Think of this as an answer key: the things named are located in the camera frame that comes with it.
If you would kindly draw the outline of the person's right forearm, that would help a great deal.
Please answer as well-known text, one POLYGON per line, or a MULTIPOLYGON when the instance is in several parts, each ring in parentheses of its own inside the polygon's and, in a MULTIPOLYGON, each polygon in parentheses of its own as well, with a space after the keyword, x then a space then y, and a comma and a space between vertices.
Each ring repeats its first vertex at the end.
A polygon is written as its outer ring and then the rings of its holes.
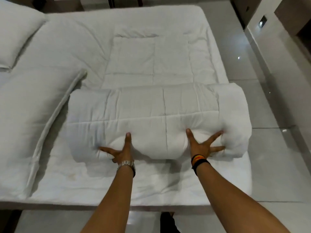
POLYGON ((266 208, 222 177, 206 160, 193 166, 227 233, 290 233, 266 208))

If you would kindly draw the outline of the person's left forearm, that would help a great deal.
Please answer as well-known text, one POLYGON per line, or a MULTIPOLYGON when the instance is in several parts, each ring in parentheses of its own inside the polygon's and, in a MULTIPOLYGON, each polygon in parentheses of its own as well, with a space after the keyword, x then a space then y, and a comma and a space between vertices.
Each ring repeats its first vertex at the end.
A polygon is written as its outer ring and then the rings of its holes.
POLYGON ((125 233, 133 175, 129 165, 118 168, 109 190, 80 233, 125 233))

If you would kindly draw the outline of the white mattress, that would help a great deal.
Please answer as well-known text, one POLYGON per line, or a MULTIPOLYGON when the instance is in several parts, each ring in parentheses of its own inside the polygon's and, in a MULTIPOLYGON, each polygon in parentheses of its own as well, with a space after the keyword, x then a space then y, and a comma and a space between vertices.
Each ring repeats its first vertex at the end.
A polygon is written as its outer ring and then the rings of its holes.
MULTIPOLYGON (((195 5, 45 15, 46 22, 24 44, 13 68, 0 69, 0 87, 16 74, 34 68, 62 67, 81 68, 87 72, 71 94, 77 89, 98 90, 104 81, 116 26, 160 27, 182 31, 203 24, 210 27, 203 10, 195 5)), ((224 68, 212 30, 211 35, 212 44, 216 46, 216 52, 212 55, 219 59, 220 63, 217 65, 224 68)), ((44 141, 30 196, 25 200, 15 201, 96 206, 106 194, 116 174, 117 164, 111 162, 113 156, 89 162, 76 161, 72 156, 63 132, 69 99, 70 97, 44 141)), ((203 197, 199 181, 195 180, 189 150, 176 160, 153 160, 138 154, 133 147, 136 176, 131 206, 209 205, 209 201, 203 197)), ((248 153, 232 160, 216 160, 214 154, 208 158, 212 166, 228 181, 250 195, 252 175, 248 153)))

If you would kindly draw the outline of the long white pillow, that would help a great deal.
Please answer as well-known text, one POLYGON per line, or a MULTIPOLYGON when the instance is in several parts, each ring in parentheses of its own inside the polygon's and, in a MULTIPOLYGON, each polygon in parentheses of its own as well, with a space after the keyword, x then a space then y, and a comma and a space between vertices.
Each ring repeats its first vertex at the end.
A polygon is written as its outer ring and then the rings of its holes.
POLYGON ((30 196, 44 141, 81 68, 34 68, 0 87, 0 201, 30 196))

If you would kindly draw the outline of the grey bed frame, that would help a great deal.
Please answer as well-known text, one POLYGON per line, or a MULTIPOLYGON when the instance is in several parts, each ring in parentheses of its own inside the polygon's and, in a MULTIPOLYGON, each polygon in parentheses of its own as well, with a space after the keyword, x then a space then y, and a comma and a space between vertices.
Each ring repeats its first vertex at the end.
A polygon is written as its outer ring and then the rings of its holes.
MULTIPOLYGON (((0 200, 0 210, 66 210, 66 211, 91 211, 95 210, 93 205, 77 205, 77 204, 49 204, 37 202, 18 202, 0 200)), ((143 205, 131 206, 131 211, 175 211, 182 214, 212 214, 214 210, 210 205, 143 205)))

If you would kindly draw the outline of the brown wooden cabinet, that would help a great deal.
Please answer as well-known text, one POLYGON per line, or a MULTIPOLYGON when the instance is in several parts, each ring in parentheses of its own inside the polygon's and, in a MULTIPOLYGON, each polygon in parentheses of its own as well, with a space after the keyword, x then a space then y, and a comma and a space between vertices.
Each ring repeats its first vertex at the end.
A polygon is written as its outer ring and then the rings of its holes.
POLYGON ((311 0, 282 0, 274 14, 311 61, 311 0))

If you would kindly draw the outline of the brown wooden panel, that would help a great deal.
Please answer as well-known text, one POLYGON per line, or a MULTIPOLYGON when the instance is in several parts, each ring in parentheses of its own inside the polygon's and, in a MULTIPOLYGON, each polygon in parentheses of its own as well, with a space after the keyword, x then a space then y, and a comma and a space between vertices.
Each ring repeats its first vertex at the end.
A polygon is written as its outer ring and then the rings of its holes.
POLYGON ((249 24, 262 0, 230 0, 243 30, 249 24))

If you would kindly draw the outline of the white square pillow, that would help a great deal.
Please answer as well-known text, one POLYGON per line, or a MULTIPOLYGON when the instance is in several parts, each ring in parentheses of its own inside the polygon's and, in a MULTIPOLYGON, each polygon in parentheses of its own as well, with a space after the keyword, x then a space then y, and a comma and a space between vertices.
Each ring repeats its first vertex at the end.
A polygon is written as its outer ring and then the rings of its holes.
POLYGON ((40 11, 0 0, 0 69, 13 68, 24 44, 46 20, 40 11))

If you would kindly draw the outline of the silver wristwatch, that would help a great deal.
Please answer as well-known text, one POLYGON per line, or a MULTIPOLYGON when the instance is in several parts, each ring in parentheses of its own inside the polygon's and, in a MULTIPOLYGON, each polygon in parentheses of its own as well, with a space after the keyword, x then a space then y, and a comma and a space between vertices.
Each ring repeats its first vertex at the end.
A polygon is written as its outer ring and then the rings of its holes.
POLYGON ((129 166, 129 167, 132 169, 133 173, 136 172, 136 168, 135 168, 134 161, 130 161, 130 160, 122 161, 122 162, 118 165, 117 170, 119 170, 122 166, 129 166))

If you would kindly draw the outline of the orange striped wristband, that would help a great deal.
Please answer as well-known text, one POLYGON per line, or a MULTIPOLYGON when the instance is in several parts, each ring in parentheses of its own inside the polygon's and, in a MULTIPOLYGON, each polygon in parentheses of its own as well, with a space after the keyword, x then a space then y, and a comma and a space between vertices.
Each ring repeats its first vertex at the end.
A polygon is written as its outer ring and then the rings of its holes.
POLYGON ((194 166, 195 163, 201 159, 206 160, 206 158, 203 155, 200 154, 194 155, 191 159, 191 165, 194 166))

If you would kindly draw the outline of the person's right hand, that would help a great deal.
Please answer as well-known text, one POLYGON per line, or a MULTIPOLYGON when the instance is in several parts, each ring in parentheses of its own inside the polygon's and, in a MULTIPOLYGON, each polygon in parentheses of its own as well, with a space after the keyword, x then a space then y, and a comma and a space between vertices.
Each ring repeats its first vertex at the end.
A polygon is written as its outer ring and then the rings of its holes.
POLYGON ((212 143, 221 135, 223 134, 223 131, 218 131, 217 133, 213 134, 211 137, 209 137, 206 141, 202 143, 198 143, 196 141, 196 145, 191 147, 190 146, 190 154, 191 158, 194 155, 200 154, 203 155, 205 158, 208 158, 211 153, 220 152, 225 149, 225 146, 213 146, 211 147, 212 143))

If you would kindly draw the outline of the person's left hand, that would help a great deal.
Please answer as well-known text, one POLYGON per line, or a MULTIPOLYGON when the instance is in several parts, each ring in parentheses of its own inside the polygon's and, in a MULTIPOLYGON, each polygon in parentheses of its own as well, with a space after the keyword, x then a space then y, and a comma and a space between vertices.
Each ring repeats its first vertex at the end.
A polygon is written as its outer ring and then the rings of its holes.
POLYGON ((110 154, 112 155, 114 158, 112 159, 112 162, 113 163, 116 163, 116 164, 120 164, 122 161, 125 161, 125 160, 130 160, 130 161, 134 161, 133 157, 132 157, 132 154, 131 154, 131 151, 130 153, 127 153, 125 152, 125 141, 124 141, 124 146, 121 150, 115 150, 115 149, 112 149, 112 148, 109 148, 109 147, 98 147, 98 149, 100 151, 103 151, 107 154, 110 154))

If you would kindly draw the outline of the white quilted duvet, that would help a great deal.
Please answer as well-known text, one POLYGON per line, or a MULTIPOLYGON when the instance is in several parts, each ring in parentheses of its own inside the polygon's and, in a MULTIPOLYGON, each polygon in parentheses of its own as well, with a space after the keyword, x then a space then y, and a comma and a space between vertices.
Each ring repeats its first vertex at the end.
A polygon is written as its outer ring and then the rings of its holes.
POLYGON ((241 158, 252 126, 243 90, 229 83, 212 54, 207 24, 189 30, 116 26, 101 89, 75 90, 64 138, 79 162, 105 160, 99 146, 120 150, 127 132, 134 151, 176 160, 189 149, 186 129, 201 143, 218 131, 215 159, 241 158))

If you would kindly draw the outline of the person's black trouser leg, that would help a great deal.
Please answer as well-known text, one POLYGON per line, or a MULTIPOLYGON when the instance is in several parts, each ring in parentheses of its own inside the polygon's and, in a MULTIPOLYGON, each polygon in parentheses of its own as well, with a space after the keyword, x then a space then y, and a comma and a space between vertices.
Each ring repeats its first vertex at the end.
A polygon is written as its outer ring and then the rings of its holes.
POLYGON ((174 212, 162 212, 160 216, 160 233, 181 233, 174 220, 174 212))

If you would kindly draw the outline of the dark wooden furniture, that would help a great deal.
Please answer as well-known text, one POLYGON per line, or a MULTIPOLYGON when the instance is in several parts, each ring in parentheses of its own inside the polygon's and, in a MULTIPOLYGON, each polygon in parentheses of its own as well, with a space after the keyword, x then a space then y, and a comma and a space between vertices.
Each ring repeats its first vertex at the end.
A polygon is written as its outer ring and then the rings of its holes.
POLYGON ((142 7, 143 0, 80 0, 88 8, 126 8, 142 7))

